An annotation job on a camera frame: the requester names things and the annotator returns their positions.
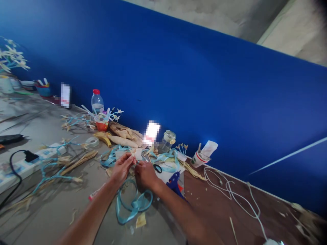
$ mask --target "black tool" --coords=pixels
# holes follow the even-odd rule
[[[159,174],[162,173],[162,168],[158,164],[154,164],[153,167],[154,167],[154,170],[156,170]]]
[[[12,143],[22,141],[23,139],[25,139],[27,137],[28,136],[24,136],[21,134],[3,135],[3,136],[0,136],[0,144],[1,145],[9,145]]]

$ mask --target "blue backdrop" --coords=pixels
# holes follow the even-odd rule
[[[59,94],[90,107],[100,89],[121,123],[149,120],[189,144],[219,144],[210,165],[325,215],[327,143],[252,171],[327,136],[327,69],[119,0],[11,0],[0,35],[21,44]]]

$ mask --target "tape roll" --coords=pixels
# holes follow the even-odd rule
[[[99,139],[96,137],[90,137],[85,141],[85,143],[87,143],[89,147],[96,147],[99,144]]]

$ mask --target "white flower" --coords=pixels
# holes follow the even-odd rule
[[[8,45],[6,45],[6,47],[8,49],[8,53],[15,55],[20,60],[21,58],[24,58],[24,56],[22,56],[23,52],[18,52],[15,48],[11,48]]]
[[[10,45],[12,45],[13,47],[16,48],[16,44],[13,40],[10,40],[10,39],[4,39],[4,40],[6,40]]]
[[[6,72],[11,73],[10,69],[5,65],[6,62],[7,61],[0,61],[0,67],[1,67],[1,69],[5,70]]]
[[[25,70],[30,69],[30,67],[26,65],[25,60],[21,60],[21,61],[15,60],[15,62],[17,62],[17,66],[24,68]]]
[[[2,58],[2,57],[4,57],[4,58],[6,58],[6,56],[10,56],[10,58],[11,57],[14,57],[11,53],[9,53],[8,51],[2,51],[1,49],[0,49],[0,59]]]

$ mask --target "scissors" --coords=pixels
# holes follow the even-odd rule
[[[153,167],[154,167],[154,170],[156,170],[159,174],[162,173],[162,168],[158,164],[154,164]]]
[[[159,174],[162,173],[162,168],[158,164],[154,164],[153,167],[154,167],[154,170],[156,170]]]

